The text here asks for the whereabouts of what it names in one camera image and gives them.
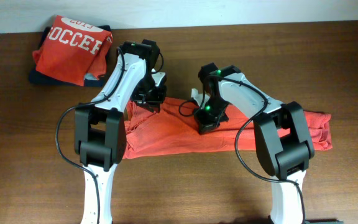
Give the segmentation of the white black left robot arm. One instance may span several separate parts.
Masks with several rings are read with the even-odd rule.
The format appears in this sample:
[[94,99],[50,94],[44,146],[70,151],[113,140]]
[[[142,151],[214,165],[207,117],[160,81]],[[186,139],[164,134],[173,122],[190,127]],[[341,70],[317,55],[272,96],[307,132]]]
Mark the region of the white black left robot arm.
[[82,223],[112,223],[113,177],[127,145],[124,111],[128,103],[152,113],[160,111],[167,77],[154,67],[161,57],[152,40],[124,42],[103,89],[91,105],[75,110],[75,152],[85,175]]

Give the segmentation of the orange McKinney Boyd soccer t-shirt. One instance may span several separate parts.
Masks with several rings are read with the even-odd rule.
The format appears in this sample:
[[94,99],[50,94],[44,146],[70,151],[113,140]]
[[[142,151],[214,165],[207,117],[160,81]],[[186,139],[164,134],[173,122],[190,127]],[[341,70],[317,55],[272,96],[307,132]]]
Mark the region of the orange McKinney Boyd soccer t-shirt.
[[[224,152],[234,150],[234,140],[239,128],[247,121],[235,106],[229,105],[226,114],[229,121],[220,124],[210,133],[199,134],[193,117],[179,114],[178,108],[184,100],[166,98],[159,113],[149,112],[133,102],[128,102],[125,121],[127,146],[124,159],[147,156],[166,156],[192,152]],[[315,151],[333,148],[329,128],[330,114],[305,111],[306,122]],[[255,151],[253,124],[241,133],[239,150]]]

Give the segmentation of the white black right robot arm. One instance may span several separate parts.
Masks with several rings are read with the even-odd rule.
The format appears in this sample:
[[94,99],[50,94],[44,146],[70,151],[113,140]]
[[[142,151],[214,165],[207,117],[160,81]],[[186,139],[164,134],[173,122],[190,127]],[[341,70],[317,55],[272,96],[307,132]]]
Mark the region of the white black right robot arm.
[[251,84],[234,65],[201,67],[198,78],[203,93],[193,116],[200,134],[227,121],[226,108],[235,106],[253,124],[258,161],[272,185],[270,223],[306,223],[303,179],[314,156],[314,146],[303,108],[295,101],[283,103]]

